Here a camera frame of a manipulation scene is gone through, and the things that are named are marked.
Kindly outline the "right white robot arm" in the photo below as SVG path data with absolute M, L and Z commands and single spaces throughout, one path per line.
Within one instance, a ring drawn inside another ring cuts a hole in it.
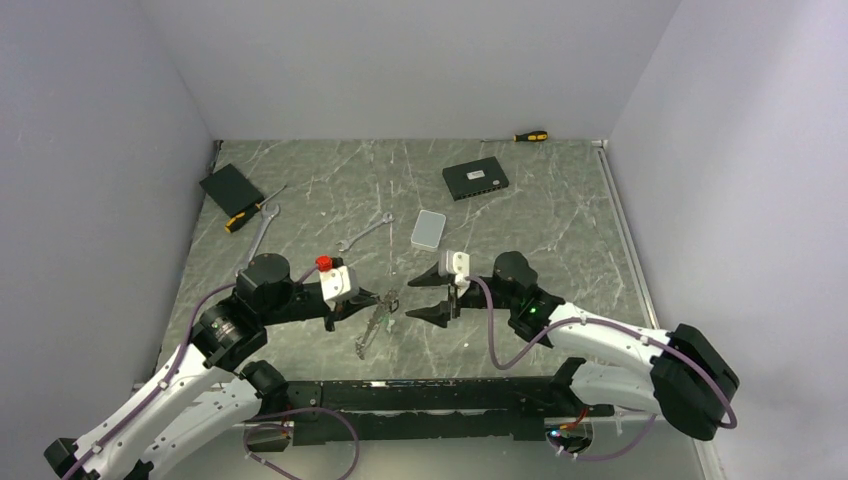
M 498 370 L 511 369 L 537 344 L 571 352 L 550 381 L 552 404 L 564 415 L 622 407 L 661 416 L 702 441 L 738 425 L 731 401 L 739 377 L 699 329 L 637 327 L 591 313 L 540 287 L 518 251 L 499 254 L 483 277 L 472 274 L 469 254 L 447 251 L 408 284 L 448 289 L 439 304 L 408 311 L 412 318 L 445 328 L 465 309 L 485 311 Z

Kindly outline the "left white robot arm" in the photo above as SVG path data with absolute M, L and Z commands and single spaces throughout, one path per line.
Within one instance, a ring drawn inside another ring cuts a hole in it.
M 230 426 L 279 417 L 291 406 L 288 384 L 250 356 L 271 325 L 321 319 L 327 331 L 378 304 L 339 257 L 316 259 L 319 279 L 293 280 L 288 260 L 260 254 L 209 309 L 195 307 L 183 340 L 163 367 L 109 418 L 45 450 L 62 479 L 155 479 Z

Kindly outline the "grey plastic box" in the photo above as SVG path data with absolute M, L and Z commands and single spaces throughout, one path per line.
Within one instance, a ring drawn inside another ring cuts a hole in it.
M 436 252 L 447 223 L 445 214 L 421 210 L 416 219 L 410 242 L 415 249 Z

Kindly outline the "small silver wrench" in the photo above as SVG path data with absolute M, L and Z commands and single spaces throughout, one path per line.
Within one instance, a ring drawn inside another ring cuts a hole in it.
M 372 223 L 372 224 L 368 225 L 368 226 L 367 226 L 366 228 L 364 228 L 362 231 L 360 231 L 360 232 L 358 232 L 357 234 L 355 234 L 355 235 L 351 236 L 350 238 L 347 238 L 347 239 L 343 239 L 343 240 L 338 241 L 338 242 L 337 242 L 338 251 L 339 251 L 339 252 L 346 252 L 346 251 L 349 251 L 349 250 L 351 249 L 351 247 L 352 247 L 352 246 L 353 246 L 353 245 L 354 245 L 357 241 L 359 241 L 362 237 L 364 237 L 364 236 L 366 236 L 366 235 L 370 234 L 372 231 L 374 231 L 374 230 L 376 230 L 376 229 L 378 229 L 378 228 L 382 227 L 383 225 L 391 224 L 393 221 L 394 221 L 394 215 L 393 215 L 393 213 L 392 213 L 392 212 L 386 212 L 386 213 L 384 213 L 384 214 L 381 216 L 381 218 L 380 218 L 379 220 L 377 220 L 376 222 L 374 222 L 374 223 Z

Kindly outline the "large silver wrench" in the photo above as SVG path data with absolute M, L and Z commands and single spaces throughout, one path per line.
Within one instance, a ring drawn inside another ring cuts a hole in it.
M 277 203 L 271 205 L 264 205 L 261 207 L 261 222 L 257 228 L 257 231 L 253 237 L 253 240 L 244 259 L 241 260 L 235 267 L 235 275 L 238 275 L 241 271 L 245 270 L 249 266 L 253 258 L 257 255 L 259 247 L 261 246 L 263 238 L 268 230 L 268 227 L 270 226 L 271 222 L 279 215 L 280 210 L 281 207 Z

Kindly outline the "yellow black screwdriver near box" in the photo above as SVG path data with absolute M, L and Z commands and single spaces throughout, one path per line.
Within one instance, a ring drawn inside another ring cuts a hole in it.
M 268 203 L 268 202 L 269 202 L 272 198 L 274 198 L 274 197 L 275 197 L 275 196 L 277 196 L 279 193 L 281 193 L 283 190 L 285 190 L 285 189 L 286 189 L 286 187 L 287 187 L 287 184 L 284 184 L 281 188 L 279 188 L 279 189 L 278 189 L 277 191 L 275 191 L 274 193 L 270 194 L 267 198 L 263 199 L 261 202 L 259 202 L 259 203 L 255 203 L 255 204 L 254 204 L 253 206 L 251 206 L 251 207 L 247 207 L 244 211 L 242 211 L 242 212 L 238 213 L 237 215 L 235 215 L 234 217 L 232 217 L 232 218 L 231 218 L 231 219 L 230 219 L 230 220 L 229 220 L 229 221 L 225 224 L 225 230 L 226 230 L 226 232 L 227 232 L 227 233 L 234 233 L 234 232 L 236 232 L 236 231 L 240 230 L 241 228 L 243 228 L 243 227 L 244 227 L 244 225 L 245 225 L 245 224 L 246 224 L 246 223 L 247 223 L 247 222 L 248 222 L 248 221 L 249 221 L 249 220 L 250 220 L 253 216 L 255 216 L 255 215 L 256 215 L 256 214 L 257 214 L 257 213 L 261 210 L 261 208 L 262 208 L 264 205 L 266 205 L 266 204 L 267 204 L 267 203 Z

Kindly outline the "black flat box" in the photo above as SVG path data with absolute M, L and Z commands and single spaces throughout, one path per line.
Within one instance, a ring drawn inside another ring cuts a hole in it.
M 199 185 L 229 217 L 235 217 L 265 199 L 262 192 L 232 164 L 208 175 Z

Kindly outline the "black network switch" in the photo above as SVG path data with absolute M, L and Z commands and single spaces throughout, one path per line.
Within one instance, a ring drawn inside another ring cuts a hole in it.
M 454 201 L 505 189 L 510 185 L 495 156 L 446 167 L 442 177 Z

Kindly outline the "yellow black screwdriver at wall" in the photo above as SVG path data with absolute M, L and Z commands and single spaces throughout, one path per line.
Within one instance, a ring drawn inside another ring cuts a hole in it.
M 501 139 L 484 139 L 482 143 L 491 143 L 491 142 L 512 142 L 512 143 L 540 143 L 547 141 L 549 138 L 549 134 L 544 130 L 535 130 L 526 133 L 515 134 L 510 138 L 501 138 Z

